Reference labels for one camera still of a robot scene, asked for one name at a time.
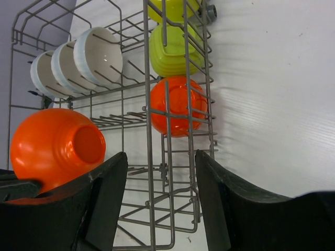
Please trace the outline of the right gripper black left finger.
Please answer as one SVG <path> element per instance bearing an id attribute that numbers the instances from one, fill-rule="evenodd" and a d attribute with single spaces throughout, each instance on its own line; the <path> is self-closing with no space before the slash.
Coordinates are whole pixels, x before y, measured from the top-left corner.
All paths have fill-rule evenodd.
<path id="1" fill-rule="evenodd" d="M 34 198 L 1 201 L 1 250 L 111 250 L 127 169 L 119 152 Z"/>

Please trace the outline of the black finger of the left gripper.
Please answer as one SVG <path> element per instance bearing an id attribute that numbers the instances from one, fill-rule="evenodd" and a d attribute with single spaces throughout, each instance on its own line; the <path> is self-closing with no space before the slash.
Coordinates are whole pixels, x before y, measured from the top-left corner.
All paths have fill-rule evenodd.
<path id="1" fill-rule="evenodd" d="M 37 180 L 18 179 L 14 171 L 1 169 L 1 201 L 34 198 L 41 187 Z"/>

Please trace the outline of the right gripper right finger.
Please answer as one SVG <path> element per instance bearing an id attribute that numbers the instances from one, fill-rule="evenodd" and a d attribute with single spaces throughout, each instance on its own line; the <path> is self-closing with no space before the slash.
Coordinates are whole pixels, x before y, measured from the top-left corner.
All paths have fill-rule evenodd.
<path id="1" fill-rule="evenodd" d="M 262 189 L 195 155 L 209 250 L 334 250 L 334 192 L 295 198 Z"/>

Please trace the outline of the orange bowl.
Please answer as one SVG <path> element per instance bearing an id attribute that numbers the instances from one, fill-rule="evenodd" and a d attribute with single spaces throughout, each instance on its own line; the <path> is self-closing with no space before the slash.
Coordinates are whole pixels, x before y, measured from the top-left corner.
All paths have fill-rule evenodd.
<path id="1" fill-rule="evenodd" d="M 185 76 L 171 76 L 159 81 L 151 90 L 150 105 L 152 109 L 166 111 L 165 82 L 169 84 L 169 104 L 172 115 L 188 115 L 188 90 Z M 201 86 L 191 80 L 191 105 L 193 116 L 193 129 L 201 127 L 201 120 L 205 119 L 207 113 L 207 99 Z M 188 118 L 171 118 L 171 137 L 182 138 L 189 135 Z"/>
<path id="2" fill-rule="evenodd" d="M 27 117 L 10 144 L 16 177 L 41 184 L 40 193 L 62 186 L 104 162 L 106 142 L 86 116 L 70 109 L 50 108 Z"/>

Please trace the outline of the grey wire dish rack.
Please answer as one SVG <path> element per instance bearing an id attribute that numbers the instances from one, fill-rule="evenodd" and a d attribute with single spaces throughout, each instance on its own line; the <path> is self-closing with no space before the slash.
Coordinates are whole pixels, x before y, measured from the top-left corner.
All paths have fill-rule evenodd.
<path id="1" fill-rule="evenodd" d="M 165 1 L 33 1 L 20 10 L 11 28 L 10 85 L 18 84 L 17 63 L 24 59 L 31 68 L 33 60 L 46 51 L 76 41 L 94 27 L 108 29 L 120 44 L 123 68 L 118 83 L 96 85 L 86 93 L 72 92 L 67 99 L 44 95 L 33 84 L 30 68 L 27 80 L 33 94 L 41 98 L 40 107 L 24 106 L 27 113 L 19 125 L 40 110 L 64 108 L 88 117 L 101 131 L 106 142 L 104 162 L 119 152 L 127 155 L 128 169 L 116 234 L 111 250 L 169 250 L 177 233 L 195 233 L 202 219 L 197 190 L 195 151 L 216 152 L 210 96 L 212 63 L 209 60 L 209 25 L 217 18 L 215 6 L 200 1 L 201 7 L 184 20 L 172 22 L 166 17 Z M 161 17 L 151 20 L 148 6 Z M 166 26 L 184 31 L 188 115 L 170 113 L 169 84 L 165 82 L 166 111 L 150 105 L 152 88 L 161 80 L 149 57 L 149 36 L 163 25 L 163 45 L 167 45 Z M 193 129 L 191 80 L 204 90 L 207 113 L 199 129 Z M 171 118 L 188 118 L 189 135 L 171 137 Z M 7 134 L 7 170 L 10 144 L 16 129 Z"/>

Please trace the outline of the white square dish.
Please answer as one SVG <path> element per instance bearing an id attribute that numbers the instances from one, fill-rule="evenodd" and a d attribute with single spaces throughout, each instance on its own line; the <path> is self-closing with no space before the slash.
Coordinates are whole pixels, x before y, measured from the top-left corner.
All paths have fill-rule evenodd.
<path id="1" fill-rule="evenodd" d="M 163 25 L 157 25 L 149 36 L 149 57 L 153 70 L 162 77 L 186 75 L 184 31 L 166 26 L 167 45 L 163 45 Z"/>

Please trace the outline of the lime green bowl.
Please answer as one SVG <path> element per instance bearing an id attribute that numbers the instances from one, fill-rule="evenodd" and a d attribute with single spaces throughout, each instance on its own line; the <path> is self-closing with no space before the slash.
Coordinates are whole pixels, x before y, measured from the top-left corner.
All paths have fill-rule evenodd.
<path id="1" fill-rule="evenodd" d="M 187 1 L 189 5 L 187 6 L 187 17 L 191 17 L 194 13 L 190 9 L 190 6 L 192 9 L 196 12 L 201 7 L 200 1 L 196 0 L 188 0 Z M 166 10 L 166 17 L 172 21 L 172 22 L 182 22 L 184 20 L 183 14 L 184 14 L 184 5 L 183 0 L 167 0 L 165 1 L 165 10 Z M 148 6 L 148 16 L 151 20 L 154 20 L 155 22 L 161 23 L 162 17 L 150 6 Z"/>

